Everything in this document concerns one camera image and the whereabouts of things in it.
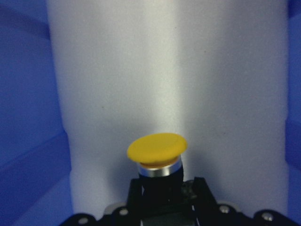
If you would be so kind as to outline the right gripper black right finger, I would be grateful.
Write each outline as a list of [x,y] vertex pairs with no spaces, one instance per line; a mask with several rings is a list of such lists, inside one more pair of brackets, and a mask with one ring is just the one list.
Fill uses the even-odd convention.
[[204,178],[194,177],[185,184],[188,187],[188,198],[196,212],[217,211],[217,201]]

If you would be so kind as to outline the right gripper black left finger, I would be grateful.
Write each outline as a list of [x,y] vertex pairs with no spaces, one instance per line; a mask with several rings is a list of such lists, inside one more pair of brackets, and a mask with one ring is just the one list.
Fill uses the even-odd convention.
[[127,208],[131,212],[145,212],[150,208],[150,203],[146,198],[145,189],[140,179],[132,179],[127,195]]

